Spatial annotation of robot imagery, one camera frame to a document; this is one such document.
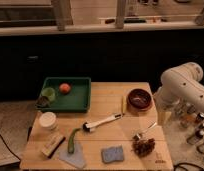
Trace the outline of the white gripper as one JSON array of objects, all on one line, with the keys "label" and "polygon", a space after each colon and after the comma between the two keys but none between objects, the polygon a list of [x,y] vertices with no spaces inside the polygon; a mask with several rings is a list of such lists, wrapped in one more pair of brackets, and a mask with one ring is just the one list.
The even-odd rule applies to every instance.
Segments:
[{"label": "white gripper", "polygon": [[158,124],[163,126],[172,114],[171,108],[168,104],[165,104],[160,100],[156,100],[156,108],[158,112]]}]

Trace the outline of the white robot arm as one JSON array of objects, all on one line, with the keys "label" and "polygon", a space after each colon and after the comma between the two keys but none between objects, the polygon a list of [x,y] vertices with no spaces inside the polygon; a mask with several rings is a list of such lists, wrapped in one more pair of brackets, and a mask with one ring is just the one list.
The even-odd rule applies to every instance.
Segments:
[{"label": "white robot arm", "polygon": [[158,124],[162,126],[167,113],[181,100],[194,105],[204,113],[204,85],[202,67],[188,62],[165,70],[161,75],[161,86],[154,93],[154,102],[158,112]]}]

